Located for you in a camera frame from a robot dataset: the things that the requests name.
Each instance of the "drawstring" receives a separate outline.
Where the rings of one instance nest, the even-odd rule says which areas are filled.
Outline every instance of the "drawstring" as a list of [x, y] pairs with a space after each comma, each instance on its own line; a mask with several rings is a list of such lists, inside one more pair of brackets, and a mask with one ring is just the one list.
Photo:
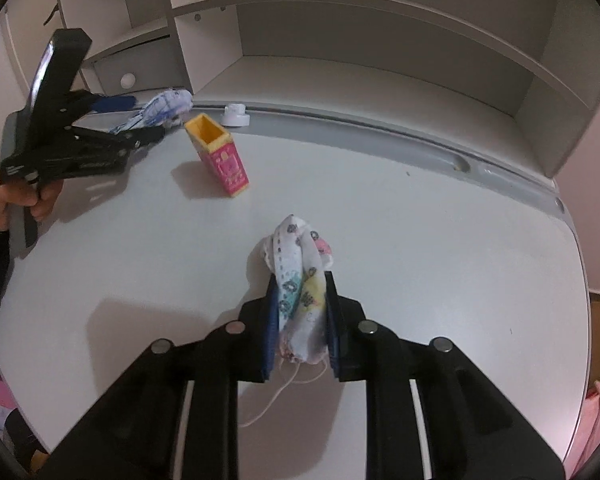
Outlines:
[[[296, 378], [296, 375], [298, 374], [298, 370], [300, 369], [300, 363], [293, 363], [294, 364], [294, 372], [291, 374], [291, 377], [289, 377], [284, 384], [282, 384], [282, 386], [280, 386], [275, 393], [273, 394], [273, 396], [269, 399], [269, 402], [267, 403], [267, 405], [264, 407], [264, 409], [257, 414], [256, 416], [254, 416], [253, 418], [250, 418], [250, 420], [247, 420], [246, 422], [242, 422], [240, 424], [238, 424], [238, 428], [247, 428], [248, 426], [250, 426], [251, 424], [253, 424], [254, 422], [256, 422], [257, 420], [260, 420], [265, 413], [267, 413], [267, 411], [269, 410], [269, 408], [273, 405], [274, 402], [276, 402], [276, 399], [278, 398], [278, 396], [282, 393], [282, 391], [289, 386], [290, 384], [310, 384], [313, 383], [314, 381], [317, 381], [318, 379], [320, 379], [324, 373], [327, 371], [327, 368], [329, 367], [329, 365], [327, 364], [326, 361], [326, 356], [322, 358], [322, 371], [317, 374], [314, 378], [308, 379], [306, 381], [295, 381], [294, 379]], [[282, 371], [282, 365], [285, 363], [284, 359], [282, 359], [280, 361], [280, 364], [278, 365], [278, 370], [281, 372]]]

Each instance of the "gray drawer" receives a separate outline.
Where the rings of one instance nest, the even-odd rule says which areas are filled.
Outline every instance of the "gray drawer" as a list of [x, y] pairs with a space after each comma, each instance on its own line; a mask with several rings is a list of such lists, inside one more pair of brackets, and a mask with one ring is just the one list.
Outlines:
[[[111, 54], [96, 61], [93, 68], [106, 95], [184, 85], [170, 38], [150, 41]], [[136, 78], [130, 88], [122, 86], [121, 79], [125, 74], [133, 74]]]

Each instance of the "small container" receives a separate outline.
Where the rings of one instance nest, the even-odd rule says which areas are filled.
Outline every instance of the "small container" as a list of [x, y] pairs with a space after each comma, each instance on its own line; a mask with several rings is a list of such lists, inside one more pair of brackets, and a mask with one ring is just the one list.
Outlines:
[[247, 189], [249, 179], [234, 144], [234, 138], [207, 114], [184, 125], [200, 159], [230, 196]]

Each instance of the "desk surface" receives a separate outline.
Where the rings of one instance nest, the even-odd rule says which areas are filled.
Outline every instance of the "desk surface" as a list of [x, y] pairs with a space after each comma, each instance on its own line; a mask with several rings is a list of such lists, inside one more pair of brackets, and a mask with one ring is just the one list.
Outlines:
[[[262, 296], [257, 246], [295, 213], [333, 248], [339, 293], [402, 338], [453, 339], [564, 457], [589, 352], [583, 270], [564, 222], [376, 156], [235, 141], [251, 181], [240, 196], [222, 196], [179, 130], [128, 178], [68, 181], [48, 232], [16, 261], [0, 369], [48, 448], [152, 340], [202, 338]], [[270, 396], [267, 385], [241, 391], [243, 417]], [[240, 430], [242, 478], [364, 478], [364, 427], [363, 384], [330, 374], [294, 384]]]

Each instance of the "blue and white cloth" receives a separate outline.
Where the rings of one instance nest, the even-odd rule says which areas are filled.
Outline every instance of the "blue and white cloth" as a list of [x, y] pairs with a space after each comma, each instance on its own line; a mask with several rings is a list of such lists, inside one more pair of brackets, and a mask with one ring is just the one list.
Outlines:
[[180, 123], [179, 116], [193, 108], [193, 97], [184, 89], [172, 88], [159, 93], [151, 99], [137, 114], [132, 115], [124, 124], [110, 129], [112, 134], [146, 126], [165, 127]]

